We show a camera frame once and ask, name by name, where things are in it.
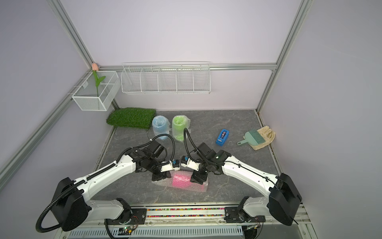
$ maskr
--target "white wire shelf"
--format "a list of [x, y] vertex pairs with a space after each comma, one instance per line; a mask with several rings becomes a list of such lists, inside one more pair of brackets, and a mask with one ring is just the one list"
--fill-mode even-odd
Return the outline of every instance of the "white wire shelf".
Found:
[[74, 92], [72, 98], [83, 111], [107, 111], [115, 95], [121, 87], [116, 71], [97, 71], [100, 78], [105, 79], [96, 88], [96, 81], [92, 72], [86, 77], [86, 80]]
[[122, 92], [126, 94], [211, 92], [208, 62], [134, 62], [122, 65]]

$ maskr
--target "green dustpan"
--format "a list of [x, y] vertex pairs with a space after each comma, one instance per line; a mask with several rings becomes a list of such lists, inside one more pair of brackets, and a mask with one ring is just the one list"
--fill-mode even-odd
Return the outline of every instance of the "green dustpan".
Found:
[[238, 145], [248, 143], [252, 146], [256, 146], [265, 142], [265, 139], [255, 129], [246, 132], [244, 134], [244, 137], [245, 137], [245, 140], [239, 141]]

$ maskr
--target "pink tulip bud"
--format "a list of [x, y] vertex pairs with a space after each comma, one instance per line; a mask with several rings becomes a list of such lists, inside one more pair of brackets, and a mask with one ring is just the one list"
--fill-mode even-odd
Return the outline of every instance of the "pink tulip bud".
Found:
[[96, 63], [93, 63], [93, 64], [92, 64], [92, 69], [93, 69], [93, 70], [99, 70], [99, 69], [98, 69], [98, 66], [97, 66]]

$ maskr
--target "beige cloth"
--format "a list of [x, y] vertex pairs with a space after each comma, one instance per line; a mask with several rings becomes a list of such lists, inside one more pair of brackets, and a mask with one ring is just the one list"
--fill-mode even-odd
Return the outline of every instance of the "beige cloth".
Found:
[[269, 126], [264, 126], [261, 129], [258, 129], [257, 131], [265, 139], [265, 142], [261, 143], [259, 145], [256, 145], [256, 146], [251, 145], [251, 147], [254, 150], [259, 150], [261, 148], [264, 148], [265, 146], [269, 145], [275, 139], [276, 132], [274, 132], [272, 129], [270, 129]]

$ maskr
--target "green bubble wrap roll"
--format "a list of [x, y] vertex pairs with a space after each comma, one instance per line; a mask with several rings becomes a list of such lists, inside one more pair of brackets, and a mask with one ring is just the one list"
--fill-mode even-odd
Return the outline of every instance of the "green bubble wrap roll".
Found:
[[191, 120], [185, 115], [177, 115], [172, 119], [172, 135], [174, 139], [183, 142], [183, 130], [190, 127]]

